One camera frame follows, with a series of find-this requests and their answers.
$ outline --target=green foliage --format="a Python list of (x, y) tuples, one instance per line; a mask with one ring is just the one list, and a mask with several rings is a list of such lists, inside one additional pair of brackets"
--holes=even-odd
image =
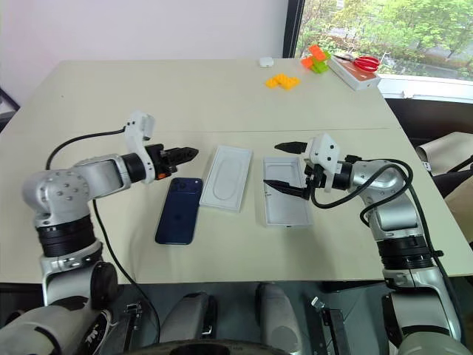
[[(388, 58), (379, 69), (384, 73), (428, 75), (428, 64), (473, 78), (472, 60), (457, 56), (473, 43), (473, 0), (344, 0), (341, 9), (336, 0), (305, 4), (298, 56), (318, 44), (332, 53)], [(431, 54), (436, 47), (449, 55)]]

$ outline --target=blue smartphone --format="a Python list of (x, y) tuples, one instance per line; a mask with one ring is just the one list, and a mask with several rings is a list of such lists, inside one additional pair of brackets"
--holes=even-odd
[(194, 238), (197, 210), (203, 183), (201, 179), (172, 179), (155, 240), (159, 244), (190, 244)]

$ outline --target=window frame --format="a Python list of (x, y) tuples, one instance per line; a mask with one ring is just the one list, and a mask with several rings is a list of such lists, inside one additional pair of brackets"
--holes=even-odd
[[(305, 0), (287, 0), (283, 58), (294, 58)], [(473, 81), (431, 76), (380, 74), (379, 91), (384, 98), (411, 98), (473, 104)]]

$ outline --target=scissors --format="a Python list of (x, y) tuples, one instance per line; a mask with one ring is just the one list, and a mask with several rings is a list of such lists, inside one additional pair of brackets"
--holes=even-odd
[(343, 61), (351, 61), (354, 66), (365, 72), (375, 72), (378, 70), (380, 64), (379, 59), (368, 55), (363, 55), (357, 58), (353, 58), (350, 55), (335, 55), (335, 57)]

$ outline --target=table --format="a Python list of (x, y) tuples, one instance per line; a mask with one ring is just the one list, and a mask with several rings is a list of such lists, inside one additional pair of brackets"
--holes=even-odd
[[(127, 191), (98, 201), (115, 253), (139, 283), (381, 279), (382, 264), (376, 244), (369, 229), (358, 219), (363, 206), (360, 199), (331, 210), (313, 207), (311, 229), (268, 228), (264, 224), (263, 157), (288, 156), (273, 146), (283, 141), (306, 141), (323, 131), (336, 139), (342, 156), (397, 158), (409, 163), (432, 240), (446, 254), (443, 264), (447, 272), (473, 274), (472, 263), (466, 262), (472, 257), (471, 249), (376, 89), (353, 92), (333, 73), (315, 75), (300, 70), (299, 65), (295, 60), (278, 60), (271, 70), (260, 69), (252, 61), (60, 65), (0, 134), (0, 282), (41, 280), (41, 247), (31, 223), (33, 211), (20, 197), (23, 180), (44, 168), (49, 152), (60, 142), (79, 134), (117, 129), (133, 108), (157, 118), (150, 143), (164, 143), (166, 148), (199, 149), (192, 162), (179, 167), (176, 177), (205, 179), (218, 144), (253, 150), (241, 212), (200, 208), (194, 241), (189, 246), (162, 246), (154, 242), (170, 179), (150, 185), (136, 183)], [(189, 67), (200, 68), (192, 80)], [(228, 77), (235, 80), (231, 81), (227, 95), (204, 81), (197, 87), (198, 78), (220, 82), (225, 68)], [(288, 75), (299, 73), (301, 85), (290, 92), (264, 87), (264, 79), (279, 71)], [(155, 83), (159, 95), (152, 100), (149, 81), (157, 76), (161, 78)], [(125, 79), (134, 80), (126, 88), (117, 87)], [(180, 88), (182, 104), (174, 107), (173, 116), (170, 103), (176, 101), (176, 82), (184, 81), (188, 81), (188, 86)], [(312, 101), (301, 99), (322, 83), (325, 90), (312, 93)], [(341, 101), (344, 105), (334, 104)], [(237, 107), (241, 117), (234, 112)], [(281, 110), (292, 110), (290, 119)], [(313, 110), (313, 114), (309, 115), (308, 110)], [(310, 120), (311, 115), (317, 119)], [(80, 159), (112, 152), (126, 153), (123, 136), (74, 143), (61, 151), (52, 167), (71, 166)], [(318, 197), (328, 202), (343, 194), (326, 195), (320, 191)], [(101, 239), (98, 224), (93, 221), (96, 236)], [(111, 260), (107, 251), (103, 255)], [(119, 280), (125, 282), (121, 275)]]

